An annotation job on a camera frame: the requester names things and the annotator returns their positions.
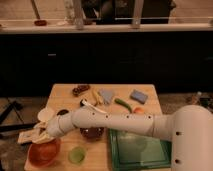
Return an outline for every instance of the table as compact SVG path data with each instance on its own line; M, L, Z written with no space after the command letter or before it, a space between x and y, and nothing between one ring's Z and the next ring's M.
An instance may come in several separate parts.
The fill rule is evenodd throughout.
M78 84L55 84L52 88L51 94L49 96L47 107L51 107L57 113L61 109L75 110L79 108L79 102L81 99L87 99L90 103L94 104L95 99L92 95L92 91L88 90L79 97L74 97L72 94L72 89L77 87ZM145 113L150 114L162 114L159 100L155 91L154 85L150 84L90 84L92 89L106 89L113 90L115 93L115 98L121 98L128 102L132 108L141 106ZM148 100L145 105L141 105L137 101L129 98L129 95L136 89L142 91L148 95ZM120 105L112 102L110 106L98 106L99 108L109 112L109 113L129 113L128 110ZM33 167L28 159L25 163L25 170L29 171L111 171L111 156L110 147L107 138L107 129L105 129L104 134L100 141L97 142L87 142L80 134L79 129L68 133L66 136L61 138L61 150L56 158L54 164L49 167L38 169ZM68 151L73 147L82 145L86 148L86 158L82 165L78 166L72 164L68 161ZM155 169L153 171L171 171L170 168L166 169Z

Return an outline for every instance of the bowl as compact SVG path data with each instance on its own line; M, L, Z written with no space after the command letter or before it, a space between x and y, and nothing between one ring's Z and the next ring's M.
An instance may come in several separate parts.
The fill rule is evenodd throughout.
M60 151L60 144L60 139L43 144L31 144L28 150L29 162L39 168L51 165Z
M104 132L103 127L80 128L80 132L88 141L98 141Z

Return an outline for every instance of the gray sponge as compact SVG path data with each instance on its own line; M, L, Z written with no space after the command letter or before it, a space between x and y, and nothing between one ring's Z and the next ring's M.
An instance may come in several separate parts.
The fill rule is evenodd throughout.
M130 97L134 100L139 101L140 103L144 104L148 98L148 96L140 91L133 90Z

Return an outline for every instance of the orange bowl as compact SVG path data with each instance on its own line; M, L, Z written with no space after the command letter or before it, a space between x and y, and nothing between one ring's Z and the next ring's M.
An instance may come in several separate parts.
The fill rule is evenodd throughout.
M60 139L43 144L31 144L28 150L29 162L35 167L51 165L60 151L60 144Z

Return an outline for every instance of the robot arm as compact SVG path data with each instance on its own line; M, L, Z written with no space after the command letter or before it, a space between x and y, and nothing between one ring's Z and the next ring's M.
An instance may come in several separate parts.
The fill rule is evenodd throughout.
M101 113L84 106L64 116L57 116L47 126L47 133L60 137L75 128L106 127L171 141L173 116Z
M172 171L213 170L213 116L185 106L173 115L113 115L85 106L49 121L47 133L61 137L76 128L107 127L172 141Z

